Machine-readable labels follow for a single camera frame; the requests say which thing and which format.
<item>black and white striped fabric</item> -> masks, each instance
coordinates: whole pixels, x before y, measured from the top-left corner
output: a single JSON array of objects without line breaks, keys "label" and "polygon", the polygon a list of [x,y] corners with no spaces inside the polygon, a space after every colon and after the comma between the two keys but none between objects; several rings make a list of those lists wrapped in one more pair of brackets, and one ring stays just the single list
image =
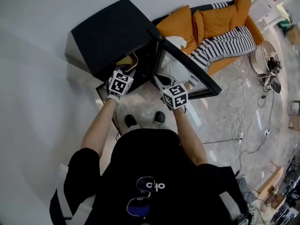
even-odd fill
[{"label": "black and white striped fabric", "polygon": [[217,3],[212,3],[212,9],[218,9],[218,8],[225,8],[228,6],[227,2],[217,2]]},{"label": "black and white striped fabric", "polygon": [[240,26],[221,36],[204,39],[200,46],[189,54],[189,57],[208,72],[212,62],[239,57],[254,49],[255,41],[250,31],[247,27]]}]

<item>orange sofa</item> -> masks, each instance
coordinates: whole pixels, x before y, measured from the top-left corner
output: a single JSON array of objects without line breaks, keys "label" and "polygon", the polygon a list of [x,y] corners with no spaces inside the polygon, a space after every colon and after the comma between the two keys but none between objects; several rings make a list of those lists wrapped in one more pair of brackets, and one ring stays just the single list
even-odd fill
[{"label": "orange sofa", "polygon": [[[182,47],[181,50],[187,55],[195,50],[203,39],[220,36],[236,26],[246,26],[251,32],[256,46],[262,44],[264,39],[248,16],[251,0],[233,0],[226,3],[227,7],[218,9],[211,9],[212,5],[190,9],[187,5],[169,16],[160,17],[152,22],[164,37],[183,37],[187,46]],[[211,63],[208,75],[213,75],[237,59],[238,57],[225,58]]]}]

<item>sneaker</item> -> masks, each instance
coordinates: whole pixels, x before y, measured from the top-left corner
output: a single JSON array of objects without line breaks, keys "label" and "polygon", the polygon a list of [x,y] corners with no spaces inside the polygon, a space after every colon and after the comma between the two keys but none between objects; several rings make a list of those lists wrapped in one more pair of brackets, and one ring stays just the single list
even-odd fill
[{"label": "sneaker", "polygon": [[137,122],[136,122],[134,116],[132,116],[131,114],[128,114],[125,117],[125,124],[127,127],[131,127],[131,126],[137,125]]},{"label": "sneaker", "polygon": [[154,118],[155,122],[164,123],[165,122],[165,114],[163,112],[157,112]]}]

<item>white cable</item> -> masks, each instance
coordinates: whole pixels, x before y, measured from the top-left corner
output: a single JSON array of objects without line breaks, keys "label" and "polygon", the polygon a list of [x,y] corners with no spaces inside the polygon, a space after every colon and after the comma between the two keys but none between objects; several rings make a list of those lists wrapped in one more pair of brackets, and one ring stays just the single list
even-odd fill
[{"label": "white cable", "polygon": [[[242,60],[242,63],[241,63],[240,66],[237,64],[237,62],[233,62],[233,65],[240,71],[242,79],[239,78],[239,79],[231,82],[229,84],[229,86],[228,86],[228,89],[231,92],[235,92],[238,88],[242,87],[242,94],[243,94],[243,98],[244,98],[244,102],[245,102],[245,114],[244,114],[244,117],[243,117],[242,113],[239,113],[239,117],[236,119],[236,121],[233,123],[233,125],[231,127],[232,139],[233,139],[235,150],[238,150],[240,148],[240,146],[244,143],[245,139],[246,139],[246,122],[245,122],[245,119],[246,119],[246,112],[247,112],[247,103],[246,103],[245,96],[244,96],[244,83],[245,83],[245,79],[244,79],[243,73],[240,70],[243,67],[243,62],[244,62],[244,59],[245,59],[246,55],[243,57],[243,60]],[[242,84],[240,86],[238,86],[236,89],[231,90],[230,89],[231,84],[235,83],[237,81],[242,81]],[[244,132],[244,136],[242,138],[241,143],[239,143],[239,141],[240,141],[239,138],[240,138],[240,134],[241,134],[242,131]]]}]

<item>black t-shirt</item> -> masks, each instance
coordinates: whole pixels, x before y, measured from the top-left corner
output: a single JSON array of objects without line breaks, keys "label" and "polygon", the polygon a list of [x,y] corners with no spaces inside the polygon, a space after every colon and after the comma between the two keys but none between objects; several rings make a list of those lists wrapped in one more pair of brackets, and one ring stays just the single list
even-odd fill
[{"label": "black t-shirt", "polygon": [[[171,130],[138,129],[123,135],[101,177],[99,156],[91,149],[76,152],[68,167],[64,192],[73,214],[96,194],[86,225],[229,223],[219,198],[224,191],[242,212],[247,210],[231,167],[196,167]],[[57,193],[50,214],[54,225],[65,224]]]}]

